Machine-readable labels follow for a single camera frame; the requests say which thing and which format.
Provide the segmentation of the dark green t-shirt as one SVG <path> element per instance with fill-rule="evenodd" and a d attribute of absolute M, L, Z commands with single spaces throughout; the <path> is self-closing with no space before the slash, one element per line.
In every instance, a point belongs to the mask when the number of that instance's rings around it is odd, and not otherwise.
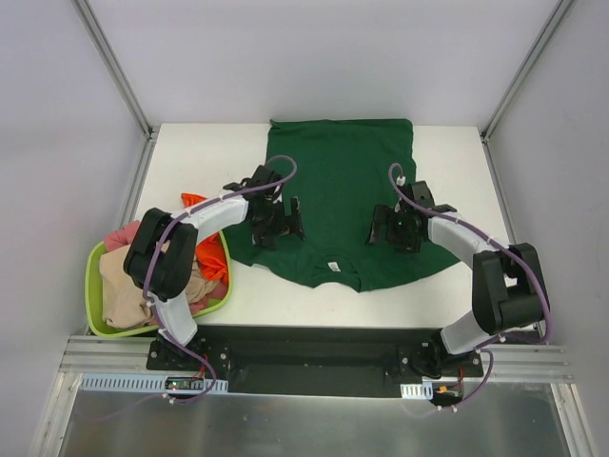
<path fill-rule="evenodd" d="M 357 292 L 410 284 L 458 264 L 431 243 L 402 253 L 386 241 L 366 242 L 375 206 L 398 201 L 389 167 L 398 163 L 408 181 L 416 177 L 413 139 L 407 119 L 271 122 L 266 156 L 282 175 L 291 170 L 283 155 L 297 166 L 283 197 L 298 198 L 304 237 L 280 237 L 267 249 L 254 245 L 248 224 L 232 226 L 224 231 L 232 260 L 303 286 L 340 283 Z"/>

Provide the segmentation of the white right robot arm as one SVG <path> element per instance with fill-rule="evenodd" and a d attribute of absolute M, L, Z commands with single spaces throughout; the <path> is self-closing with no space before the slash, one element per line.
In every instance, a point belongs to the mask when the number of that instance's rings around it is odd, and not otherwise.
<path fill-rule="evenodd" d="M 480 349 L 491 338 L 541 322 L 549 311 L 539 256 L 529 244 L 507 245 L 462 218 L 450 205 L 437 205 L 424 181 L 395 185 L 399 201 L 378 204 L 372 212 L 367 242 L 386 240 L 415 254 L 431 243 L 444 248 L 472 272 L 471 310 L 442 328 L 428 351 L 428 364 L 450 375 L 462 354 Z"/>

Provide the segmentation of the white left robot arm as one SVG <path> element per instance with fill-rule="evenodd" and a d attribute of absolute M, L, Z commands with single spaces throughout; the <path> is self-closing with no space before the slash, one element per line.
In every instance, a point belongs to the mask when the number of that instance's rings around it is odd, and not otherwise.
<path fill-rule="evenodd" d="M 266 163 L 252 176 L 224 185 L 217 196 L 202 203 L 176 212 L 152 208 L 141 219 L 123 269 L 142 290 L 159 333 L 172 343 L 167 357 L 178 369 L 193 369 L 201 359 L 200 346 L 191 341 L 197 324 L 186 295 L 197 246 L 209 236 L 242 223 L 248 223 L 256 248 L 274 249 L 283 236 L 305 237 L 299 200 L 290 198 L 286 207 L 282 196 L 297 164 L 288 156 L 280 158 L 291 165 L 287 176 Z"/>

